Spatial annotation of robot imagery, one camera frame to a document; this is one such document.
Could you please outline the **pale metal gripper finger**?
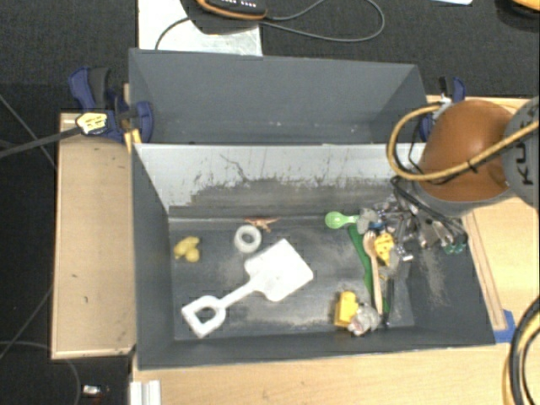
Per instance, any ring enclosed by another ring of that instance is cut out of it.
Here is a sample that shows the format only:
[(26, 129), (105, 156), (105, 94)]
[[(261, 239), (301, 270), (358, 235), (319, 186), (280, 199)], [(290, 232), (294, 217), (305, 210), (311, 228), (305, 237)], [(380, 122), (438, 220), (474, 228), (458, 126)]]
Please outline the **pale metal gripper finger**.
[(414, 255), (403, 245), (393, 246), (389, 252), (388, 264), (380, 268), (379, 277), (383, 279), (395, 278), (401, 266), (412, 262)]
[(359, 217), (357, 219), (357, 231), (359, 233), (366, 233), (369, 230), (379, 232), (384, 228), (385, 222), (375, 210), (363, 208), (359, 211)]

